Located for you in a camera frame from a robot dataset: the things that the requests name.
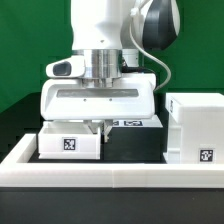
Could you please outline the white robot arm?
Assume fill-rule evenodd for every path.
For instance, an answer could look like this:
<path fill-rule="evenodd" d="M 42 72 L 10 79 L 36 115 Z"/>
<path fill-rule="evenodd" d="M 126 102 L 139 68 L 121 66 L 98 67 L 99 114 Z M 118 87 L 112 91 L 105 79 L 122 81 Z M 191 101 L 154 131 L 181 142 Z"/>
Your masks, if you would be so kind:
<path fill-rule="evenodd" d="M 46 120 L 150 118 L 153 74 L 138 53 L 163 50 L 180 30 L 176 0 L 71 0 L 72 55 L 49 64 L 41 95 Z"/>

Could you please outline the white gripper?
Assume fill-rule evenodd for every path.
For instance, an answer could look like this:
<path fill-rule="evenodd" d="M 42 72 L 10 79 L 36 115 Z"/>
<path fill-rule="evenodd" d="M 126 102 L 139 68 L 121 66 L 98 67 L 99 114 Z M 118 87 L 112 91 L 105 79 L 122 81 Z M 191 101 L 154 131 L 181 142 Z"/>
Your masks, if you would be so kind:
<path fill-rule="evenodd" d="M 80 79 L 50 79 L 41 93 L 41 115 L 45 120 L 85 120 L 93 134 L 103 123 L 104 142 L 116 119 L 146 119 L 155 113 L 153 73 L 125 73 L 111 88 L 85 88 Z"/>

